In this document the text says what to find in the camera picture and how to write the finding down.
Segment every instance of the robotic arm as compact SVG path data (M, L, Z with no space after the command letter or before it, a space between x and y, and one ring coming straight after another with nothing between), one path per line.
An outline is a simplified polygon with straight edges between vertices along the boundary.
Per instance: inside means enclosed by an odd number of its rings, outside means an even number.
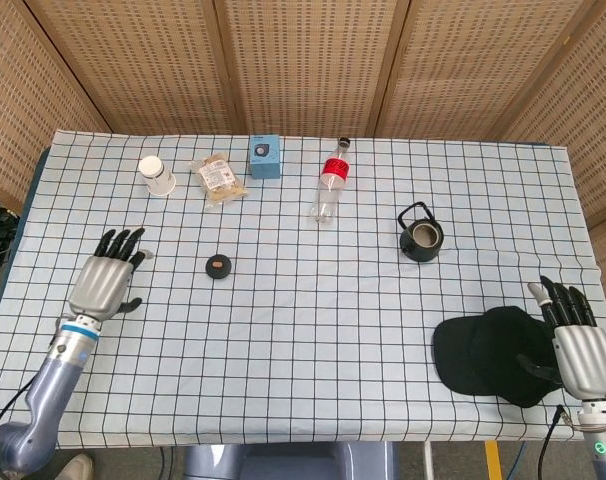
M581 400L579 425L569 415L561 418L583 432L599 480L606 480L606 336L597 326L585 296L541 277L545 289L530 283L543 317L553 332L552 343L563 386Z
M7 472L3 474L6 477L29 474L47 464L54 453L61 417L103 321L116 313L129 313L142 303L140 298L122 301L132 273L145 259L142 252L132 256L144 230L140 228L131 235L124 230L112 241L115 233L110 230L101 238L72 290L69 305L75 317L68 317L60 325L29 387L26 402L30 423L0 425L0 471Z

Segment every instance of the plastic bottle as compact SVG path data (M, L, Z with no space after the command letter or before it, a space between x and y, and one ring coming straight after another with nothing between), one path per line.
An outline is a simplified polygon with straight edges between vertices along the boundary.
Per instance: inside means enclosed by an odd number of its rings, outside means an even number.
M350 170L348 148L350 139L341 137L338 147L325 161L312 207L312 216L318 223L328 223L336 214L339 197Z

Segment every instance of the white cup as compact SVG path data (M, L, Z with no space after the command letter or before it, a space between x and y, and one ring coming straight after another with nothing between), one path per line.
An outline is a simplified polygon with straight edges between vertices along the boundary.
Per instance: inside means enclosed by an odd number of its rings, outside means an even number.
M174 174L165 168L161 159L155 155L139 160L139 172L143 175L147 189L152 195L164 197L176 186Z

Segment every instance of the small box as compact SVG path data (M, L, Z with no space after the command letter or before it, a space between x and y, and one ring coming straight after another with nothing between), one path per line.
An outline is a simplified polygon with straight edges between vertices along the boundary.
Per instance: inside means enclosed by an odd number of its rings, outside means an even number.
M250 136L252 178L281 178L281 149L278 135Z

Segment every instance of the plastic bag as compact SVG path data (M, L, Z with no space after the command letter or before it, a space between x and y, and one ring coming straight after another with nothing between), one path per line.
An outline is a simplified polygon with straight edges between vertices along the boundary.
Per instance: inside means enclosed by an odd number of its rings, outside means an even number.
M215 207L247 195L243 183L236 178L227 162L227 157L222 153L193 161L192 171L199 178L205 191L205 208Z

